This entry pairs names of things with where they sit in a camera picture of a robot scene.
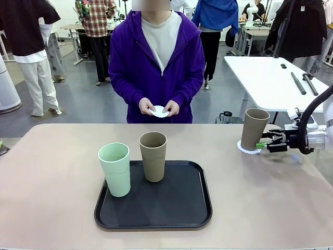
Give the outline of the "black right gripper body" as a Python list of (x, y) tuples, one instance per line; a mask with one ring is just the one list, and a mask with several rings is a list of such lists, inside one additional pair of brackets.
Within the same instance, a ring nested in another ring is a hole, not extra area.
[(286, 136), (286, 144), (290, 148), (297, 148), (300, 151), (308, 150), (308, 133), (306, 125), (303, 124), (294, 128), (293, 124), (285, 124), (284, 133)]

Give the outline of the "person's left hand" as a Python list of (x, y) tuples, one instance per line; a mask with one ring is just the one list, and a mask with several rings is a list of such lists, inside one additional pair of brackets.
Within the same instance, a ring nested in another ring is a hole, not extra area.
[(167, 117), (178, 115), (180, 106), (177, 102), (170, 100), (163, 109), (163, 113), (168, 113)]

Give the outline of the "person's right hand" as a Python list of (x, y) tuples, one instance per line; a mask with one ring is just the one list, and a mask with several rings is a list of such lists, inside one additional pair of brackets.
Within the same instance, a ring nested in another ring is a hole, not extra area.
[(152, 116), (153, 114), (151, 113), (151, 110), (153, 112), (156, 111), (154, 105), (151, 103), (151, 101), (148, 99), (148, 98), (142, 98), (140, 101), (139, 101), (139, 109), (140, 109), (140, 112), (143, 114), (143, 115), (150, 115)]

